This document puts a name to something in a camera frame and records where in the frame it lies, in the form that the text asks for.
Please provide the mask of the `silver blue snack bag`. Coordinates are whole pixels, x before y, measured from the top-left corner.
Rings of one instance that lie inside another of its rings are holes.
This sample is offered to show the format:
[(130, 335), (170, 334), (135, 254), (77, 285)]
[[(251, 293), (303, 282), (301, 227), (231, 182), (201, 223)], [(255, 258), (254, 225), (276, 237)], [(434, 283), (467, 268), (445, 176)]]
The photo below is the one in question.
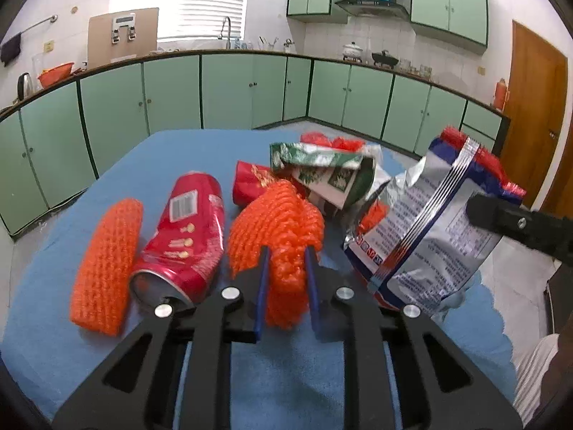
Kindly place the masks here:
[(381, 307), (433, 315), (473, 277), (499, 242), (468, 219), (476, 195), (521, 205), (525, 192), (496, 156), (448, 126), (360, 208), (344, 252)]

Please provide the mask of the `red crushed chip can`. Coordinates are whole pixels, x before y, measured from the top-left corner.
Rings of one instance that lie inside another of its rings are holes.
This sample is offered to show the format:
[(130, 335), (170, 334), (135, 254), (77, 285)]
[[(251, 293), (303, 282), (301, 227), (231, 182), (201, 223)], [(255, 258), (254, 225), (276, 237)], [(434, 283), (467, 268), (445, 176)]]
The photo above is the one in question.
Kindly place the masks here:
[(224, 252), (224, 219), (214, 177), (189, 172), (177, 179), (129, 277), (129, 290), (141, 307), (190, 307), (205, 298)]

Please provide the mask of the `orange foam net bundle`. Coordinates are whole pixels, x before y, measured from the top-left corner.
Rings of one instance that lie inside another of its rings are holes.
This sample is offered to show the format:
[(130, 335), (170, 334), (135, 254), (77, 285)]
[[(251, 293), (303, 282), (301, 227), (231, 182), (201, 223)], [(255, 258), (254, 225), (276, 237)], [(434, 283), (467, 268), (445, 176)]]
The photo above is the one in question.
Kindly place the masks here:
[(270, 249), (265, 319), (284, 330), (308, 309), (305, 250), (322, 250), (324, 219), (287, 180), (274, 182), (231, 225), (227, 253), (231, 276), (254, 268), (263, 247)]

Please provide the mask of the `green lower kitchen cabinets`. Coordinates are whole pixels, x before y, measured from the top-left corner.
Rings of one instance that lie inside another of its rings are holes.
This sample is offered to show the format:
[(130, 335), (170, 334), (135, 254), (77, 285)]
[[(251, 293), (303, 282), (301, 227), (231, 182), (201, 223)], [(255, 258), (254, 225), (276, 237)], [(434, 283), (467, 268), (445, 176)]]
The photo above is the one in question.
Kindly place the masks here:
[(507, 116), (394, 71), (308, 56), (198, 52), (98, 68), (1, 113), (1, 220), (17, 236), (154, 133), (312, 120), (420, 156), (451, 125), (499, 153)]

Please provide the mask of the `orange foam net sleeve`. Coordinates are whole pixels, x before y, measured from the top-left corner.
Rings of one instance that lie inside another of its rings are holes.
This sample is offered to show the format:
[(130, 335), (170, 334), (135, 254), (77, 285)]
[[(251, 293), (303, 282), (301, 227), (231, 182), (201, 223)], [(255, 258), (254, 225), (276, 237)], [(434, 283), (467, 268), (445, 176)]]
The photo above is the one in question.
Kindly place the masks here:
[(135, 261), (143, 204), (116, 202), (99, 220), (76, 275), (69, 319), (83, 329), (120, 335), (128, 307), (128, 277)]

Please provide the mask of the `blue table mat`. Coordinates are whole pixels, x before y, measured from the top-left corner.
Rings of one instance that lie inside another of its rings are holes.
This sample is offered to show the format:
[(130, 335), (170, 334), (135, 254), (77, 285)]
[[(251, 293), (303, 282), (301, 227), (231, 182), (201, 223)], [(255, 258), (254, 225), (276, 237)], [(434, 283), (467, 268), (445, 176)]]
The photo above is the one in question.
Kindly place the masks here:
[[(238, 209), (231, 189), (238, 161), (262, 164), (285, 131), (176, 130), (155, 133), (120, 159), (72, 205), (35, 255), (9, 310), (4, 363), (42, 415), (53, 416), (116, 345), (69, 319), (76, 272), (94, 228), (126, 197), (144, 207), (148, 240), (177, 179), (207, 173), (221, 184), (227, 219)], [(343, 348), (323, 345), (309, 319), (292, 329), (267, 328), (260, 345), (232, 352), (231, 422), (237, 429), (338, 429), (343, 423)]]

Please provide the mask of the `brown wooden door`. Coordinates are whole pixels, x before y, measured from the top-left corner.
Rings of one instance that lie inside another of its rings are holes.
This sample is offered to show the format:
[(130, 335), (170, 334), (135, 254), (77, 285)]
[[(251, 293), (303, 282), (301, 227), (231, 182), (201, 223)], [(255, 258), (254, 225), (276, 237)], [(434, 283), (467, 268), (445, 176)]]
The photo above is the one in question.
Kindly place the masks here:
[(504, 115), (510, 126), (500, 160), (508, 177), (526, 191), (533, 207), (545, 181), (563, 119), (568, 87), (568, 59), (541, 36), (513, 23), (513, 52)]

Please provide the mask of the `green snack wrapper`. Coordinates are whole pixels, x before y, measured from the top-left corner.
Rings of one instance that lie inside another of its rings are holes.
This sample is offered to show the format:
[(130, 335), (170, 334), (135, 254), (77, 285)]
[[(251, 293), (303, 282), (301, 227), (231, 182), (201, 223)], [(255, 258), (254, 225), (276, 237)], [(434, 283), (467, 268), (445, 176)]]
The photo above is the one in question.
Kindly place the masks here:
[(301, 185), (328, 218), (362, 205), (390, 181), (382, 162), (382, 148), (374, 144), (360, 143), (355, 152), (305, 143), (270, 145), (272, 172)]

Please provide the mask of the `red paper cup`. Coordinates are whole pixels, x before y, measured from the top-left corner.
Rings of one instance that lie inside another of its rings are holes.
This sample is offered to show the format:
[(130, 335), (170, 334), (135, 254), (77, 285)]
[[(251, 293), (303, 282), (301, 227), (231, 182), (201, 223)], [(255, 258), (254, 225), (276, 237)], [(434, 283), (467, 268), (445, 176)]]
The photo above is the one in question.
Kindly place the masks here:
[(233, 203), (246, 208), (252, 201), (264, 194), (278, 178), (266, 166), (238, 161), (232, 189)]

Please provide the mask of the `black wok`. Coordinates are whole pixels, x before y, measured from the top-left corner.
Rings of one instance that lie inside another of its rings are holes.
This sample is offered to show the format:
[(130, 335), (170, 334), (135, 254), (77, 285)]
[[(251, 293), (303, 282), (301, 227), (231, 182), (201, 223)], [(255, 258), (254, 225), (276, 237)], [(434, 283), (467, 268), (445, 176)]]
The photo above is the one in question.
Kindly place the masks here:
[(393, 69), (399, 63), (399, 59), (391, 56), (388, 51), (372, 52), (371, 57), (375, 66), (386, 69)]

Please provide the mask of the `red plastic bag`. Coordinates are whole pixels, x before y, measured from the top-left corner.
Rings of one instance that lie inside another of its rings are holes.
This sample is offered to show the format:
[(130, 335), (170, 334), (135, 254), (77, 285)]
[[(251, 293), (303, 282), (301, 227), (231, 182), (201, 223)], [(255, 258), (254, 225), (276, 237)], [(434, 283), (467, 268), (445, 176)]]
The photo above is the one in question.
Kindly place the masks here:
[(359, 152), (365, 146), (365, 142), (360, 139), (349, 139), (341, 136), (329, 138), (318, 131), (303, 133), (300, 136), (300, 142), (343, 152)]

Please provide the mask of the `white pot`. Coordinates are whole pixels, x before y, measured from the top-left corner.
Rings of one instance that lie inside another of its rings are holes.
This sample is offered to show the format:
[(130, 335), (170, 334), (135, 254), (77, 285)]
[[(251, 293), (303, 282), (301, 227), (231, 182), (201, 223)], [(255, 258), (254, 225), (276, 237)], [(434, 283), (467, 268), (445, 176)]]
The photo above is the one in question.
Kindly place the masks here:
[(363, 48), (355, 42), (343, 45), (342, 56), (345, 61), (362, 62)]

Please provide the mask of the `steel kettle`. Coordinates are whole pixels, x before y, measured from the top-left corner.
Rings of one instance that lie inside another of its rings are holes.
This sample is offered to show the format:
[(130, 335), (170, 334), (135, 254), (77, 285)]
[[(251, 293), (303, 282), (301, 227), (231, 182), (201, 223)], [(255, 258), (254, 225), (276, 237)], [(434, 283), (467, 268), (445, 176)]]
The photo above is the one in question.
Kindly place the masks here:
[(29, 98), (34, 93), (34, 83), (31, 75), (29, 73), (23, 73), (18, 77), (16, 82), (16, 94), (18, 95), (18, 101)]

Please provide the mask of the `orange basin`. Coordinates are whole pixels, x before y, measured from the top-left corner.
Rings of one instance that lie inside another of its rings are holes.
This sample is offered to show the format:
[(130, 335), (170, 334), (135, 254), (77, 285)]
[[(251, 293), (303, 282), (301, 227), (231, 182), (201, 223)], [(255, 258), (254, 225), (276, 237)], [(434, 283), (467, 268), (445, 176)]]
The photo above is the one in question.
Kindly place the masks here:
[(38, 81), (43, 89), (47, 89), (48, 87), (69, 78), (71, 76), (73, 66), (74, 63), (67, 62), (48, 70), (44, 70), (42, 74), (38, 76)]

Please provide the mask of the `cardboard box on counter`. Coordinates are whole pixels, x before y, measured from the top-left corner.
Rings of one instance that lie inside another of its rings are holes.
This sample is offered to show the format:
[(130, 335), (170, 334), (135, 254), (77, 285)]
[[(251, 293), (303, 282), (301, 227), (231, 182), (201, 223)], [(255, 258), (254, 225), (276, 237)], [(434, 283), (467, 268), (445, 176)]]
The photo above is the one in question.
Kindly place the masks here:
[(147, 56), (157, 49), (158, 8), (93, 16), (88, 23), (87, 68)]

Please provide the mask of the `chrome faucet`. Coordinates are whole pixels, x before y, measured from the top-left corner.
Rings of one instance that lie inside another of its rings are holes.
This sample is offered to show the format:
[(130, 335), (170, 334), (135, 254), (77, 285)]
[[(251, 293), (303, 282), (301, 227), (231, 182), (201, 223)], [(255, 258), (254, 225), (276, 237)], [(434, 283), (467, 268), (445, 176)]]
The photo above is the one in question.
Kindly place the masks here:
[(225, 16), (223, 18), (221, 32), (218, 36), (218, 39), (225, 42), (225, 49), (231, 49), (231, 19), (229, 16)]

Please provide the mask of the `dark towel on rail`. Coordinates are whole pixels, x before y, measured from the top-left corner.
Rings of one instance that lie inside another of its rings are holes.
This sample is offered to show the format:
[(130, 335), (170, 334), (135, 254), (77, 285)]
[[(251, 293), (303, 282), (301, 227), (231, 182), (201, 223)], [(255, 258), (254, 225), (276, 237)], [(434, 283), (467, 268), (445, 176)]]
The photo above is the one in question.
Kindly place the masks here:
[(16, 33), (15, 36), (12, 36), (12, 38), (1, 45), (1, 62), (7, 67), (19, 57), (20, 52), (21, 33)]

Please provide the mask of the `wall towel rail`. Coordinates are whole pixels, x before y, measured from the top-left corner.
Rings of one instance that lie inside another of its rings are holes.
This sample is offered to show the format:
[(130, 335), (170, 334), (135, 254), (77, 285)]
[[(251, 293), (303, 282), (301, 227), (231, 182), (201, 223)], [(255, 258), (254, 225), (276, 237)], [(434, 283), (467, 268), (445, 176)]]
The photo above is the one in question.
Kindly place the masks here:
[(46, 24), (54, 24), (58, 21), (58, 14), (53, 14), (50, 15), (48, 18), (44, 18), (39, 20), (38, 22), (35, 22), (34, 24), (29, 25), (28, 27), (26, 27), (25, 29), (20, 30), (19, 32), (15, 32), (14, 34), (10, 34), (9, 36), (5, 37), (1, 44), (4, 45), (6, 44), (9, 40), (13, 39), (16, 35), (23, 35), (26, 32), (29, 32), (33, 29), (36, 29), (37, 27), (46, 25)]

